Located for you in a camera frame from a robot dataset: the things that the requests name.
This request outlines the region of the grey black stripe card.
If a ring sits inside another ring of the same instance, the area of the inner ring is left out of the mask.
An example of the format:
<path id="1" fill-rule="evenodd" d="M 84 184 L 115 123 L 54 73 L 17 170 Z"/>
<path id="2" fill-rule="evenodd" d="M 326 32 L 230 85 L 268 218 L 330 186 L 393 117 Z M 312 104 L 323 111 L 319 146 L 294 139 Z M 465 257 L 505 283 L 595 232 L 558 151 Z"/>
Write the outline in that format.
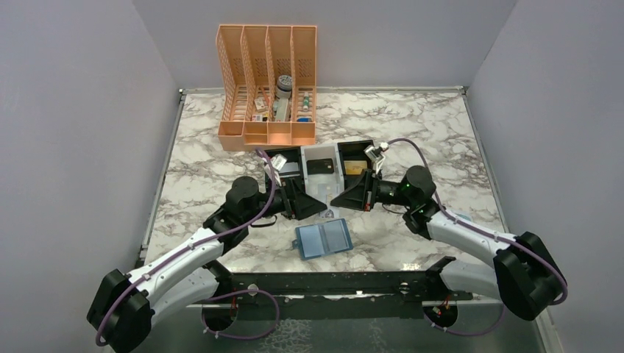
<path id="1" fill-rule="evenodd" d="M 286 163 L 279 171 L 281 178 L 298 177 L 300 175 L 300 169 L 298 163 L 290 162 Z"/>

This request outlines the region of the blue leather card holder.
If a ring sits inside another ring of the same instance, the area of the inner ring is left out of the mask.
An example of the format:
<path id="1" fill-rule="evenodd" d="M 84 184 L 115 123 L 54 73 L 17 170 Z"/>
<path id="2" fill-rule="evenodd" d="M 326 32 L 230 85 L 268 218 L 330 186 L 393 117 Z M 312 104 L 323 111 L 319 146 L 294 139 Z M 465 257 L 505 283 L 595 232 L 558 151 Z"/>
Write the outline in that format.
<path id="1" fill-rule="evenodd" d="M 350 231 L 344 218 L 297 227 L 293 249 L 302 260 L 311 260 L 353 249 Z"/>

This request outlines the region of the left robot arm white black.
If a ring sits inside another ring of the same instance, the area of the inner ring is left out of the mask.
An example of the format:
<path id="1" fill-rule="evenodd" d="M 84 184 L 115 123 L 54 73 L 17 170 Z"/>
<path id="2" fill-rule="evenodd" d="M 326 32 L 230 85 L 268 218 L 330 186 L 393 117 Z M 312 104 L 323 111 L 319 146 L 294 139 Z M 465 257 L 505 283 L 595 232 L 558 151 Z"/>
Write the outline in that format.
<path id="1" fill-rule="evenodd" d="M 258 219 L 281 214 L 302 220 L 323 210 L 325 203 L 308 195 L 296 182 L 277 181 L 273 160 L 256 150 L 265 163 L 269 186 L 265 193 L 250 176 L 236 178 L 224 203 L 211 214 L 186 242 L 153 263 L 123 273 L 106 274 L 88 310 L 87 320 L 96 329 L 96 345 L 115 352 L 131 352 L 150 333 L 157 303 L 183 280 L 211 261 L 235 248 Z"/>

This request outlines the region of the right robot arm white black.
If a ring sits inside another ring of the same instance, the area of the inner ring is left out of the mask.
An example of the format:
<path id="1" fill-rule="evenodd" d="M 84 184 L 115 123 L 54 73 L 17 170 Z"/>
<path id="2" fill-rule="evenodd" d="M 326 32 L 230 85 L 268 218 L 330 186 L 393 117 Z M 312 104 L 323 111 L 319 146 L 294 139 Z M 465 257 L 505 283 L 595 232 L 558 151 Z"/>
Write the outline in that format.
<path id="1" fill-rule="evenodd" d="M 405 207 L 403 220 L 412 233 L 446 243 L 482 262 L 451 260 L 428 275 L 424 282 L 430 297 L 443 299 L 456 290 L 472 292 L 500 300 L 526 321 L 567 299 L 567 281 L 539 236 L 494 231 L 449 211 L 442 205 L 427 163 L 411 166 L 399 182 L 381 179 L 384 152 L 395 143 L 368 146 L 364 153 L 373 167 L 363 170 L 331 205 L 364 212 L 377 203 Z"/>

